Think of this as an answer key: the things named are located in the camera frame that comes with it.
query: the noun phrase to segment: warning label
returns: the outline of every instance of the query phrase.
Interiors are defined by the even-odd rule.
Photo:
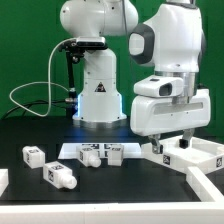
[[[100,82],[99,85],[96,87],[95,92],[97,92],[97,93],[105,93],[106,92],[102,82]]]

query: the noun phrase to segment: white cylinder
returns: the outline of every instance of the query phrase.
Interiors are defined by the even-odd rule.
[[[69,174],[62,174],[60,177],[60,181],[63,187],[68,189],[73,189],[77,185],[77,180],[75,179],[75,177]]]
[[[101,160],[99,159],[99,157],[95,156],[95,155],[91,155],[89,157],[89,164],[92,167],[99,167],[101,165]]]

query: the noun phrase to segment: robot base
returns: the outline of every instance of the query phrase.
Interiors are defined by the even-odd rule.
[[[111,122],[92,122],[92,121],[84,121],[77,119],[76,116],[73,116],[73,124],[75,126],[92,128],[92,129],[107,129],[107,128],[115,128],[120,126],[125,126],[127,124],[127,116],[124,115],[119,120],[111,121]]]

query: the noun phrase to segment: white block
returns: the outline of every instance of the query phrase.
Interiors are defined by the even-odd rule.
[[[0,169],[0,196],[9,184],[8,170]]]
[[[99,167],[101,165],[98,152],[87,145],[77,146],[77,159],[86,167]]]
[[[214,184],[196,166],[187,168],[187,182],[203,202],[224,202],[224,197]]]
[[[45,164],[45,153],[36,146],[26,146],[23,148],[23,160],[32,169],[43,167]]]
[[[109,166],[121,166],[123,162],[124,146],[123,145],[111,145],[108,152],[108,165]]]
[[[57,161],[44,165],[43,177],[58,189],[63,187],[73,189],[77,185],[72,170]]]

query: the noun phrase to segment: black cable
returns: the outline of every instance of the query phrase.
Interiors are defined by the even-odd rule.
[[[56,105],[57,103],[64,103],[65,101],[64,100],[55,100],[55,101],[52,101],[52,105],[53,106],[56,106],[56,107],[59,107],[59,108],[63,108],[63,109],[66,109],[66,107],[60,107],[58,105]],[[30,103],[26,103],[26,104],[23,104],[24,107],[27,107],[27,108],[30,108],[34,105],[44,105],[44,104],[48,104],[48,101],[45,101],[45,100],[37,100],[37,101],[34,101],[34,102],[30,102]],[[19,110],[19,109],[22,109],[21,107],[17,106],[17,107],[14,107],[12,109],[10,109],[9,111],[7,111],[2,117],[0,120],[4,120],[6,119],[11,113],[13,113],[14,111],[16,110]]]

